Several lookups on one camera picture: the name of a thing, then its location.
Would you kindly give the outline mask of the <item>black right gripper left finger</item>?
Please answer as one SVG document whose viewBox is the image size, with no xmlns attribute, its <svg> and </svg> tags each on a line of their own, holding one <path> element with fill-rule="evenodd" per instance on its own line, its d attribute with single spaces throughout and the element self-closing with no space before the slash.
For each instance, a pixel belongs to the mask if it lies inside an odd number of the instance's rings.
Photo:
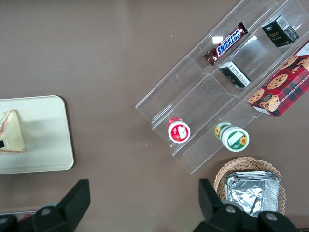
<svg viewBox="0 0 309 232">
<path fill-rule="evenodd" d="M 89 206 L 89 180 L 81 179 L 56 206 L 47 206 L 35 213 L 33 229 L 35 232 L 73 232 Z"/>
</svg>

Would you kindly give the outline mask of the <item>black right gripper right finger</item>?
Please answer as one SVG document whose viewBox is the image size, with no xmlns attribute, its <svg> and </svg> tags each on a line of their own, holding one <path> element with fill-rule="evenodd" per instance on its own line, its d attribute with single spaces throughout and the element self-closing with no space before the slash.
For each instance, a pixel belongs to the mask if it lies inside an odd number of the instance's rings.
<svg viewBox="0 0 309 232">
<path fill-rule="evenodd" d="M 237 206 L 223 204 L 208 179 L 198 183 L 198 199 L 204 220 L 195 232 L 259 232 L 258 220 Z"/>
</svg>

